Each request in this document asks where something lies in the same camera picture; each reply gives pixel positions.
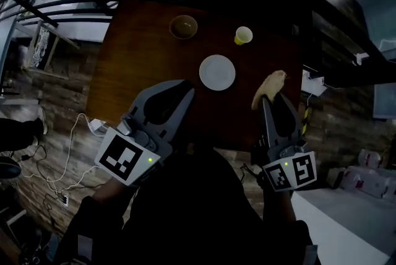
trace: brown bowl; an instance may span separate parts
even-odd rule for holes
[[[193,37],[197,30],[197,21],[188,15],[176,16],[169,24],[171,34],[180,40]]]

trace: wooden table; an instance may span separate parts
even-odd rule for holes
[[[197,34],[178,40],[169,32],[177,15],[193,16]],[[90,86],[87,115],[117,125],[143,89],[159,82],[188,79],[196,95],[179,130],[194,142],[249,150],[259,138],[257,112],[251,102],[257,88],[272,72],[287,74],[283,93],[298,106],[303,49],[296,42],[249,23],[253,41],[235,45],[235,31],[244,25],[231,17],[158,2],[128,1],[119,4],[110,23]],[[236,79],[222,92],[206,88],[199,66],[208,56],[221,54],[234,64]]]

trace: white plate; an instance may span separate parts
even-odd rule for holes
[[[214,91],[227,89],[235,80],[233,63],[219,54],[206,57],[199,66],[199,77],[202,83]]]

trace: person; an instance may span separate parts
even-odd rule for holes
[[[38,117],[34,121],[20,122],[0,118],[0,128],[0,152],[25,149],[30,145],[37,146],[41,135],[48,131],[45,112],[40,106]]]
[[[174,154],[140,187],[112,178],[80,208],[58,246],[55,264],[253,261],[303,264],[312,245],[296,221],[289,192],[264,188],[263,219],[231,165],[209,147]],[[129,220],[123,215],[131,201]],[[313,263],[319,264],[316,255]]]

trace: yellow paper cup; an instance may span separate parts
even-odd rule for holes
[[[250,28],[246,26],[241,26],[236,30],[234,42],[237,45],[243,45],[249,43],[253,39],[253,33]]]

